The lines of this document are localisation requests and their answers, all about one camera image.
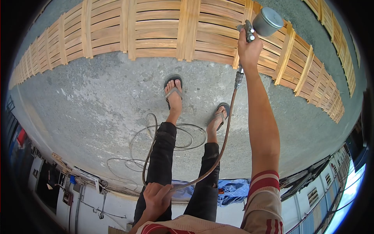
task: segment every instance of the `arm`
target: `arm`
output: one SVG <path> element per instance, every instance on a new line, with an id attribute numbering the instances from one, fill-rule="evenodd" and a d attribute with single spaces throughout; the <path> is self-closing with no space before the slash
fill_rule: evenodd
<path id="1" fill-rule="evenodd" d="M 258 35 L 247 43 L 245 31 L 240 32 L 238 54 L 248 90 L 248 129 L 252 148 L 252 178 L 259 172 L 278 172 L 280 141 L 277 123 L 257 70 L 263 48 Z"/>
<path id="2" fill-rule="evenodd" d="M 163 186 L 159 183 L 148 183 L 143 195 L 146 208 L 139 221 L 129 231 L 129 234 L 135 234 L 138 229 L 148 221 L 156 221 L 169 207 L 173 192 L 170 190 L 172 185 Z"/>

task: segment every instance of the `shirt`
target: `shirt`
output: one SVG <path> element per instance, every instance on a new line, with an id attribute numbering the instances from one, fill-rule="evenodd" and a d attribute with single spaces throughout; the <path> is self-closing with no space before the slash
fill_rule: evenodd
<path id="1" fill-rule="evenodd" d="M 252 178 L 240 228 L 181 215 L 165 222 L 148 221 L 138 229 L 137 234 L 152 234 L 159 229 L 168 230 L 172 234 L 283 234 L 280 196 L 278 173 L 263 171 Z"/>

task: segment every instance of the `air hose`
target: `air hose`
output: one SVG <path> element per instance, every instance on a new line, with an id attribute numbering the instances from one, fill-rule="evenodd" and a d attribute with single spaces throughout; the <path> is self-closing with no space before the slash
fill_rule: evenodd
<path id="1" fill-rule="evenodd" d="M 227 138 L 229 136 L 229 130 L 230 130 L 230 123 L 231 123 L 231 116 L 232 116 L 232 111 L 233 111 L 233 107 L 234 107 L 234 101 L 235 101 L 235 96 L 236 96 L 236 92 L 238 90 L 238 88 L 240 87 L 241 83 L 242 83 L 242 79 L 243 79 L 243 76 L 244 76 L 244 73 L 243 73 L 243 68 L 242 66 L 239 64 L 239 69 L 238 71 L 236 72 L 236 78 L 235 78 L 235 86 L 234 86 L 234 92 L 233 92 L 233 96 L 231 98 L 231 104 L 230 104 L 230 113 L 229 113 L 229 120 L 227 121 L 227 127 L 226 127 L 226 134 L 225 134 L 225 140 L 223 141 L 223 144 L 222 144 L 222 148 L 221 148 L 221 152 L 220 152 L 220 155 L 218 156 L 216 162 L 214 163 L 214 165 L 202 176 L 200 176 L 199 178 L 197 178 L 196 180 L 193 180 L 187 184 L 184 184 L 184 185 L 175 185 L 171 191 L 175 191 L 175 190 L 179 190 L 179 189 L 182 189 L 182 188 L 185 188 L 185 187 L 188 187 L 190 185 L 194 185 L 196 184 L 197 182 L 203 180 L 205 177 L 207 177 L 210 173 L 212 173 L 212 171 L 218 166 L 218 164 L 220 163 L 220 160 L 222 158 L 222 155 L 223 155 L 223 152 L 225 151 L 225 148 L 226 148 L 226 143 L 227 143 Z M 154 121 L 155 121 L 155 130 L 154 130 L 154 136 L 153 136 L 153 141 L 152 141 L 152 145 L 151 145 L 151 148 L 149 149 L 149 153 L 147 155 L 147 158 L 145 159 L 145 163 L 144 163 L 144 167 L 143 167 L 143 171 L 142 171 L 142 180 L 143 180 L 143 184 L 144 186 L 147 186 L 147 183 L 145 181 L 145 170 L 146 170 L 146 166 L 147 166 L 147 163 L 148 163 L 148 160 L 149 160 L 149 156 L 151 155 L 152 153 L 152 149 L 153 149 L 153 145 L 154 145 L 154 142 L 156 141 L 156 133 L 157 133 L 157 118 L 154 114 L 150 113 L 151 115 L 153 115 L 154 117 Z"/>

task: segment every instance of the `black jeans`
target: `black jeans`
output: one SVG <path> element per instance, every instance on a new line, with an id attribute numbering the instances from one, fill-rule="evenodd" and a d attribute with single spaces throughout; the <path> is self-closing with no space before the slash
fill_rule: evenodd
<path id="1" fill-rule="evenodd" d="M 171 167 L 173 164 L 173 151 L 176 135 L 177 128 L 172 123 L 161 123 L 150 155 L 147 183 L 156 182 L 161 185 L 171 184 Z M 205 174 L 214 165 L 219 155 L 218 149 L 219 147 L 217 143 L 205 144 L 205 153 L 201 160 L 199 177 Z M 219 173 L 220 165 L 218 165 L 205 179 L 196 184 L 192 197 L 184 211 L 185 215 L 191 215 L 215 222 L 217 215 L 217 185 Z M 133 226 L 139 221 L 146 207 L 143 196 L 144 189 L 145 187 L 143 187 L 137 202 Z M 168 220 L 171 220 L 171 203 L 168 209 L 156 220 L 156 222 Z"/>

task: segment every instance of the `foot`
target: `foot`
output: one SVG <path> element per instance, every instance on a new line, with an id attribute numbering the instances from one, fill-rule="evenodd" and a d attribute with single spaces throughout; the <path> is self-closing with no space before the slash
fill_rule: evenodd
<path id="1" fill-rule="evenodd" d="M 171 80 L 168 82 L 168 84 L 165 87 L 165 94 L 167 94 L 174 87 L 176 87 L 182 93 L 181 81 L 176 79 L 175 81 Z M 170 105 L 169 118 L 171 118 L 172 120 L 175 119 L 176 122 L 182 112 L 182 98 L 178 95 L 177 92 L 173 92 L 168 97 L 168 101 Z"/>
<path id="2" fill-rule="evenodd" d="M 220 106 L 218 108 L 218 110 L 216 111 L 215 115 L 216 114 L 219 114 L 219 113 L 223 113 L 223 115 L 225 116 L 225 118 L 227 117 L 227 111 L 226 111 L 226 108 L 224 106 Z M 217 128 L 220 126 L 220 124 L 223 122 L 222 120 L 222 117 L 221 116 L 217 116 L 215 117 L 214 119 L 212 119 L 212 121 L 209 123 L 208 127 L 206 128 L 206 132 L 208 134 L 216 134 L 217 132 Z"/>

